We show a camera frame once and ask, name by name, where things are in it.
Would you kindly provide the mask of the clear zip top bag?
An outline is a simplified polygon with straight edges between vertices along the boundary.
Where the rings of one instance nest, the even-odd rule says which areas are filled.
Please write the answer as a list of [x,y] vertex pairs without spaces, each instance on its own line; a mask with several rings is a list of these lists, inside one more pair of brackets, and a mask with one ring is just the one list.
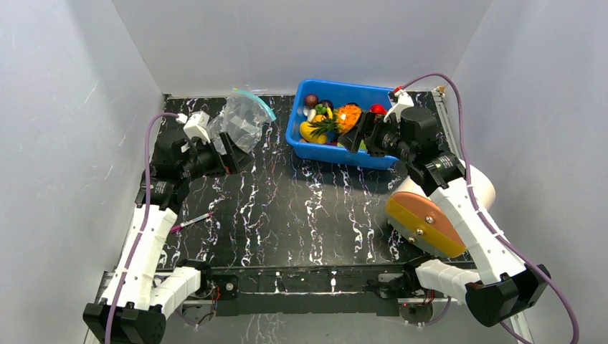
[[260,141],[263,125],[275,118],[274,112],[260,97],[234,88],[220,113],[210,120],[206,129],[220,155],[227,153],[220,133],[227,133],[239,149],[249,153]]

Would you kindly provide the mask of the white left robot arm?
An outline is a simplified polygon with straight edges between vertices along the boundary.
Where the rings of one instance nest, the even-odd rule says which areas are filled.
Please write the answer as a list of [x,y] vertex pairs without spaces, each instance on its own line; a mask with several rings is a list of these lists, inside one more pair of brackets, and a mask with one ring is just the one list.
[[213,292],[208,262],[185,259],[157,279],[158,261],[191,182],[239,173],[252,157],[229,133],[203,143],[168,132],[157,138],[146,160],[118,266],[100,300],[86,304],[82,315],[101,343],[160,343],[167,318],[187,297],[205,298]]

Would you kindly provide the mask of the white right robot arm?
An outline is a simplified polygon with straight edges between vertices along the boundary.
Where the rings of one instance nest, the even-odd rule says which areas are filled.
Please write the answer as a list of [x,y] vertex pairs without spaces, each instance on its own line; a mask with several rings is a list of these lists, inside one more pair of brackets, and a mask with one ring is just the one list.
[[361,145],[373,157],[391,156],[407,167],[405,189],[386,203],[389,223],[407,241],[431,255],[404,276],[414,297],[436,290],[464,302],[473,317],[492,327],[535,305],[546,288],[548,270],[525,263],[490,230],[484,203],[472,194],[467,171],[437,139],[437,120],[423,107],[399,115],[364,112],[338,138],[352,153]]

